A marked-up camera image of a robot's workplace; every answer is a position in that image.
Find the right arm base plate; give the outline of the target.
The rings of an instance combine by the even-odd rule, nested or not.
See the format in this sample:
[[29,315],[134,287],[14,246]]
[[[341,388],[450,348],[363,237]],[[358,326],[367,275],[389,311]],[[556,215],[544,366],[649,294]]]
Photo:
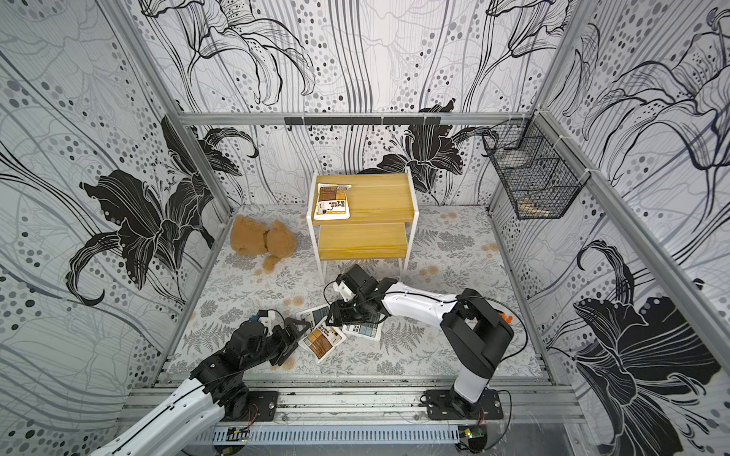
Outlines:
[[470,403],[454,389],[428,389],[420,397],[428,417],[433,421],[501,420],[504,418],[498,392],[484,389],[475,403]]

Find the brown coffee bag front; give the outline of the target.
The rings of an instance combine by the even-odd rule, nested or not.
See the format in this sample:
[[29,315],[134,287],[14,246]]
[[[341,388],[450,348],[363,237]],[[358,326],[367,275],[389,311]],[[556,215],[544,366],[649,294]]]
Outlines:
[[303,349],[304,353],[312,355],[317,364],[326,361],[336,348],[339,347],[347,339],[347,334],[340,327],[328,326],[326,318],[323,317],[313,330],[306,334],[298,345]]

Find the brown coffee bag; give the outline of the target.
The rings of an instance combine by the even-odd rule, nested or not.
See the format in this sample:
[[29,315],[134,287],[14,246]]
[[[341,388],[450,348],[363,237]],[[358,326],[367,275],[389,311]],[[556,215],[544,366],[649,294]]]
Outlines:
[[347,334],[340,327],[328,326],[326,318],[323,317],[313,330],[306,334],[298,345],[303,349],[304,353],[312,355],[317,364],[326,361],[336,348],[339,347],[347,339]]
[[314,220],[348,220],[350,205],[347,192],[350,184],[317,184]]

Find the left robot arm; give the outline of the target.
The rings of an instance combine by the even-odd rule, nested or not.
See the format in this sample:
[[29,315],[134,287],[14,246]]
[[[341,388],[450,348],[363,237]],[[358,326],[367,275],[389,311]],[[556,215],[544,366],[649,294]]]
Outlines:
[[291,317],[268,327],[261,317],[243,322],[224,347],[202,361],[161,404],[127,431],[97,448],[95,455],[177,455],[222,421],[243,421],[243,437],[258,423],[271,422],[279,394],[251,391],[245,372],[262,364],[281,366],[312,329]]

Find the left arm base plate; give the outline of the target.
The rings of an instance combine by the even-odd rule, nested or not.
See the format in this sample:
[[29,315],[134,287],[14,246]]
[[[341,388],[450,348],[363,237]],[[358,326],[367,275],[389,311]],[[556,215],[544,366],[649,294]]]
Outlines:
[[224,397],[219,404],[224,408],[224,421],[273,422],[277,411],[277,391],[249,391],[241,389]]

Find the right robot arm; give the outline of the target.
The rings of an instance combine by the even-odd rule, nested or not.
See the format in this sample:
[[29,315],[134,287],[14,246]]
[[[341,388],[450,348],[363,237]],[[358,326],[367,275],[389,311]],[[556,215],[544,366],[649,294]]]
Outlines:
[[440,328],[461,363],[451,392],[456,406],[477,404],[513,341],[511,324],[473,289],[427,292],[391,277],[376,280],[357,264],[338,275],[334,285],[340,299],[330,305],[330,326],[404,317]]

